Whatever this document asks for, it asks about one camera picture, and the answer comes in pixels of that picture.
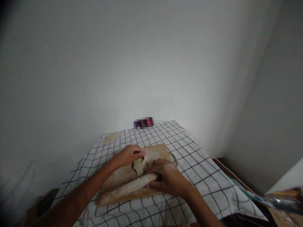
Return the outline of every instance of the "tablecloth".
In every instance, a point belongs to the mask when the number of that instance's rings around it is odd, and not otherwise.
[[[177,121],[156,123],[154,128],[149,129],[128,129],[116,133],[121,135],[109,144],[102,143],[109,135],[104,134],[75,165],[67,180],[62,183],[52,206],[127,145],[138,144],[143,148],[164,143],[178,160],[179,171],[199,190],[218,219],[237,212],[266,220],[256,205]],[[166,193],[104,207],[95,205],[97,195],[74,226],[173,226],[196,221],[182,198]]]

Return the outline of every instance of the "left hand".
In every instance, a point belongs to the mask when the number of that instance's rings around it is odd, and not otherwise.
[[[138,145],[127,145],[117,155],[113,156],[111,161],[113,164],[120,168],[122,166],[128,166],[133,161],[143,158],[146,155],[145,151]]]

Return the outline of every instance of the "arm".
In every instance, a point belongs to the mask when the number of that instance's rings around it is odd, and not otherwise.
[[[145,156],[138,145],[128,145],[106,162],[99,170],[72,190],[54,207],[42,215],[32,226],[73,226],[88,203],[116,169],[127,166]]]
[[[162,179],[161,181],[150,182],[147,188],[183,198],[200,226],[223,227],[199,191],[179,172],[172,162],[166,159],[154,160],[148,172],[157,172],[162,175]]]

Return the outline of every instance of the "hand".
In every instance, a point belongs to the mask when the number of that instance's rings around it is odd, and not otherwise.
[[[156,189],[171,195],[183,197],[193,185],[180,173],[177,167],[167,159],[154,160],[148,173],[156,172],[162,175],[161,181],[152,181],[146,188]]]
[[[123,150],[121,150],[117,155],[113,156],[111,162],[117,168],[122,166],[128,166],[133,161],[143,158],[146,155],[145,151],[138,145],[127,145]]]

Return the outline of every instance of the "white wall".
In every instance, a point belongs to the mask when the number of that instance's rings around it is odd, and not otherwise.
[[[303,2],[285,2],[227,152],[267,192],[303,157]]]
[[[303,187],[303,158],[297,162],[266,194],[291,189],[294,187]]]
[[[16,214],[138,117],[176,119],[223,156],[281,2],[21,1],[0,52],[5,189],[36,170]]]

